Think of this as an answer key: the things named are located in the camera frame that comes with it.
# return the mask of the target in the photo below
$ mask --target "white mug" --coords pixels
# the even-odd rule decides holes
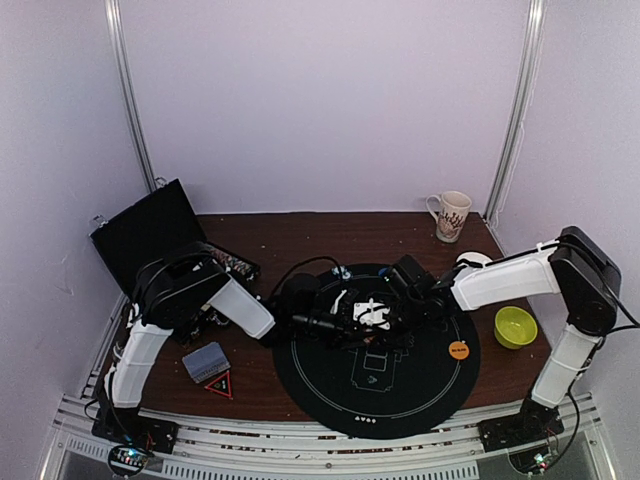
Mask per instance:
[[[438,200],[440,212],[436,215],[429,200]],[[453,243],[460,237],[464,222],[471,209],[471,199],[464,193],[450,191],[441,195],[430,195],[426,200],[427,210],[436,221],[436,237],[445,243]]]

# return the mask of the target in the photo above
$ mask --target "orange sticker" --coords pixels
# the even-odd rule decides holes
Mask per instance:
[[[464,360],[469,356],[469,347],[463,342],[453,342],[449,345],[449,355],[456,360]]]

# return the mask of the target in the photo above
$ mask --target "mug handle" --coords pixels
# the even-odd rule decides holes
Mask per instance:
[[[440,199],[440,195],[429,195],[425,200],[425,204],[427,205],[427,211],[431,214],[431,216],[436,221],[436,223],[438,223],[438,215],[436,215],[434,211],[431,210],[431,207],[429,206],[429,200],[431,200],[432,198],[435,198],[436,200],[438,200],[438,204],[441,204],[442,200]]]

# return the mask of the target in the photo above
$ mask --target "yellow bowl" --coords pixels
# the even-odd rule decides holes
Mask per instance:
[[[526,310],[504,307],[496,314],[494,334],[500,345],[518,350],[536,339],[538,325]]]

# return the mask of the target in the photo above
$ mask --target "brown wooden surface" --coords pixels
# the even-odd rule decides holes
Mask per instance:
[[[315,255],[332,255],[349,264],[392,263],[408,253],[436,276],[449,270],[465,251],[501,257],[477,214],[470,215],[460,240],[453,245],[434,237],[434,222],[422,213],[207,215],[201,216],[200,222],[210,241],[262,267],[256,287],[265,296],[292,264]],[[303,267],[303,271],[320,273],[330,267],[320,262]],[[509,304],[530,311],[524,300]],[[506,350],[497,343],[493,319],[501,306],[484,307],[471,314],[482,345],[482,364],[467,408],[522,399],[549,355],[549,344],[542,334],[518,351]],[[183,356],[211,341],[220,343],[231,362],[232,400],[193,383],[182,365]],[[309,420],[280,385],[271,352],[236,326],[210,327],[189,350],[168,341],[151,371],[142,406],[247,420]]]

